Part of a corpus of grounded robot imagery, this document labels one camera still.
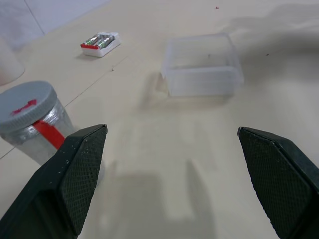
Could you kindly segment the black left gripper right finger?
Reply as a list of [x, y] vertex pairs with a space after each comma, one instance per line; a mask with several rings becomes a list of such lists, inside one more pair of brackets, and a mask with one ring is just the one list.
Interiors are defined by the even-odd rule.
[[280, 239], [319, 239], [319, 168], [289, 139], [237, 131], [257, 198]]

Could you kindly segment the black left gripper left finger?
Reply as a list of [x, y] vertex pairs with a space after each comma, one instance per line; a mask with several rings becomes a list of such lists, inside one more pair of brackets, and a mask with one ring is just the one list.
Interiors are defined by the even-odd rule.
[[0, 239], [77, 239], [94, 195], [108, 128], [69, 135], [0, 219]]

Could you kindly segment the grey plastic jar lid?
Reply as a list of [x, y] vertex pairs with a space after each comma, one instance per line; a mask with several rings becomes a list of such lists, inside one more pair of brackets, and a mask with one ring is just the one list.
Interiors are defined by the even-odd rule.
[[57, 102], [45, 81], [26, 82], [0, 93], [0, 133], [16, 131], [44, 117]]

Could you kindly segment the clear square plastic container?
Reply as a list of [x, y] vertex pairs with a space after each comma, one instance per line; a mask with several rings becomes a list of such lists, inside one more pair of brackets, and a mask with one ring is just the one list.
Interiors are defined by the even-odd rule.
[[239, 57], [226, 33], [172, 38], [161, 75], [172, 97], [229, 96], [244, 84]]

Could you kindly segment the clear jar with grey lid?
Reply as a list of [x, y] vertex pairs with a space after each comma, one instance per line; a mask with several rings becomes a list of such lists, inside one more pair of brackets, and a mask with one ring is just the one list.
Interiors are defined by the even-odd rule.
[[34, 124], [0, 137], [29, 156], [40, 166], [45, 164], [61, 147], [75, 128], [59, 100], [54, 107]]

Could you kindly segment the white cylindrical object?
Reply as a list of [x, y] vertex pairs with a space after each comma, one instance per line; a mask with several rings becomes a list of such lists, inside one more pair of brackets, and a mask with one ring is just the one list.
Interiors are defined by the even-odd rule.
[[25, 72], [24, 66], [7, 43], [0, 37], [0, 86], [18, 79]]

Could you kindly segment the white battery holder box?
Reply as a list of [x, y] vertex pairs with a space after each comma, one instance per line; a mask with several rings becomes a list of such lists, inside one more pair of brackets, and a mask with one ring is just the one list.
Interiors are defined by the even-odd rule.
[[117, 32], [98, 32], [80, 44], [84, 55], [104, 57], [121, 44]]

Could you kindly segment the silver green battery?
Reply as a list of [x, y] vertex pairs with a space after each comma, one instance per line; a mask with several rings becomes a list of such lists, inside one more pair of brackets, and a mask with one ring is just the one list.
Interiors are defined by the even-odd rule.
[[113, 35], [103, 35], [101, 39], [96, 43], [96, 46], [98, 46], [99, 49], [103, 49], [110, 45], [114, 40], [115, 37]]
[[86, 45], [95, 45], [100, 39], [101, 39], [100, 34], [95, 34], [94, 36], [90, 37], [88, 40], [84, 42]]

